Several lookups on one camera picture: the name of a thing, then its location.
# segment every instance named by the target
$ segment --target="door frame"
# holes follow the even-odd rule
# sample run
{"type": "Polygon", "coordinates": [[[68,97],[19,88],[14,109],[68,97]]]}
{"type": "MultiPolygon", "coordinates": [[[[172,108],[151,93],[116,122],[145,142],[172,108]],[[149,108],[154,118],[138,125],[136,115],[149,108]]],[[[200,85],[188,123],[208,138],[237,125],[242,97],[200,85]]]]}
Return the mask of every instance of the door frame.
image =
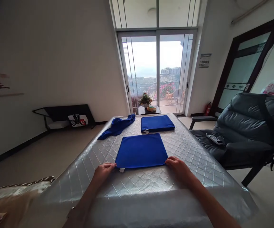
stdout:
{"type": "Polygon", "coordinates": [[[274,19],[233,38],[228,56],[226,58],[226,62],[225,62],[223,71],[221,73],[221,77],[219,80],[219,84],[218,84],[218,87],[217,87],[217,90],[216,90],[216,93],[214,96],[214,100],[213,100],[209,115],[215,116],[216,112],[221,113],[223,111],[223,109],[218,108],[218,104],[219,104],[220,98],[222,96],[224,87],[226,85],[227,79],[229,77],[229,73],[231,71],[232,65],[234,63],[235,55],[236,55],[236,52],[238,51],[239,45],[247,40],[253,39],[257,36],[263,35],[268,32],[271,32],[269,35],[269,38],[261,52],[261,55],[259,56],[259,59],[257,60],[257,63],[252,71],[249,81],[247,82],[247,85],[249,84],[249,86],[246,87],[246,89],[244,90],[244,92],[249,93],[256,81],[256,78],[258,77],[258,74],[259,74],[262,66],[263,66],[264,59],[265,59],[266,55],[268,54],[269,50],[272,48],[272,46],[274,44],[274,19]]]}
{"type": "MultiPolygon", "coordinates": [[[[123,44],[122,44],[122,37],[127,37],[127,36],[133,36],[133,37],[138,37],[138,36],[155,36],[156,37],[156,80],[157,80],[157,106],[160,106],[160,36],[161,35],[185,35],[185,34],[193,34],[193,43],[192,43],[192,49],[191,49],[191,56],[190,56],[190,61],[189,61],[189,66],[188,66],[188,72],[187,72],[187,82],[186,82],[186,90],[188,89],[188,83],[191,75],[191,68],[192,68],[192,63],[193,63],[193,56],[194,56],[194,50],[196,46],[196,36],[197,36],[197,29],[172,29],[172,30],[149,30],[149,31],[117,31],[117,37],[118,37],[118,43],[119,43],[119,49],[120,49],[120,57],[122,61],[122,66],[123,66],[123,71],[124,71],[124,80],[125,80],[125,89],[127,92],[128,100],[129,100],[129,108],[131,114],[133,114],[133,106],[132,106],[132,99],[131,99],[131,92],[129,90],[129,82],[128,82],[128,73],[126,69],[126,62],[125,62],[125,57],[124,57],[124,49],[123,49],[123,44]]],[[[182,112],[178,112],[176,114],[180,115],[185,112],[185,107],[186,107],[186,101],[187,101],[187,96],[185,95],[184,97],[184,102],[183,102],[183,109],[182,112]]]]}

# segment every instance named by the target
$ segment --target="table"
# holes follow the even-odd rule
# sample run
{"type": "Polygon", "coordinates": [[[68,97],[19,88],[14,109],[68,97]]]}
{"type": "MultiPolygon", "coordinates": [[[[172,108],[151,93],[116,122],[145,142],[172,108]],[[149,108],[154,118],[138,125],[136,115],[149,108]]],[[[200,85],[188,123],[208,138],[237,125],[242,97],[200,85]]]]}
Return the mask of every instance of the table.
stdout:
{"type": "Polygon", "coordinates": [[[143,106],[137,108],[137,115],[148,115],[148,114],[161,114],[161,110],[158,106],[154,106],[156,108],[156,112],[147,111],[143,106]]]}
{"type": "MultiPolygon", "coordinates": [[[[182,159],[193,174],[239,223],[254,216],[258,208],[250,192],[241,187],[211,156],[174,114],[167,114],[175,131],[160,132],[168,156],[182,159]]],[[[141,134],[141,118],[118,136],[97,138],[111,126],[113,118],[73,163],[34,200],[20,228],[61,228],[93,177],[95,168],[114,162],[126,136],[141,134]]],[[[182,186],[166,166],[115,170],[95,199],[87,227],[212,227],[192,193],[182,186]]]]}

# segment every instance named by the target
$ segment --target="glass door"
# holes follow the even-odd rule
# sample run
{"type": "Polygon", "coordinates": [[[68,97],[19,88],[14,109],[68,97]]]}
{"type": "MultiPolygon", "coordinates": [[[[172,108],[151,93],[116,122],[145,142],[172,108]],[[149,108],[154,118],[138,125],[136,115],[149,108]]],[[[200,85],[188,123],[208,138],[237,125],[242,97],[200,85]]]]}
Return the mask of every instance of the glass door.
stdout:
{"type": "Polygon", "coordinates": [[[249,79],[270,34],[271,32],[268,32],[239,44],[217,106],[217,115],[225,109],[236,94],[248,91],[249,79]]]}
{"type": "Polygon", "coordinates": [[[274,44],[274,19],[233,38],[210,115],[219,116],[232,98],[250,92],[274,44]]]}
{"type": "Polygon", "coordinates": [[[131,113],[143,93],[162,113],[184,113],[196,30],[118,32],[131,113]]]}
{"type": "Polygon", "coordinates": [[[156,33],[124,32],[118,40],[131,113],[136,113],[144,92],[153,99],[151,105],[157,105],[156,33]]]}
{"type": "Polygon", "coordinates": [[[159,35],[159,107],[183,114],[191,69],[195,30],[157,31],[159,35]]]}

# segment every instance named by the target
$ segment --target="yellow object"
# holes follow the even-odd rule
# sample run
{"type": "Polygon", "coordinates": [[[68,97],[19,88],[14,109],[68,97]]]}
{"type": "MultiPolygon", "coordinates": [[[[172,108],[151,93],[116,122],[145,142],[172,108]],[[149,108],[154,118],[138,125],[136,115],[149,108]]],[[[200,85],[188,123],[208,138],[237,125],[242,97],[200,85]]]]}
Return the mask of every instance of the yellow object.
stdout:
{"type": "Polygon", "coordinates": [[[149,106],[146,108],[147,111],[151,111],[151,112],[155,112],[156,111],[156,108],[153,107],[153,106],[149,106]]]}

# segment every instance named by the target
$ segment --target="wall sign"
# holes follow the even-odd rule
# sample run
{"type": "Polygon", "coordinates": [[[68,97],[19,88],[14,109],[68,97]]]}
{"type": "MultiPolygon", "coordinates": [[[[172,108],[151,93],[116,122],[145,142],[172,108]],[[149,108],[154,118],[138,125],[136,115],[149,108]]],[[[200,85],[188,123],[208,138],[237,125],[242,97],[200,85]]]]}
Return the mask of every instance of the wall sign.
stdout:
{"type": "Polygon", "coordinates": [[[201,54],[198,68],[209,68],[212,54],[201,54]]]}

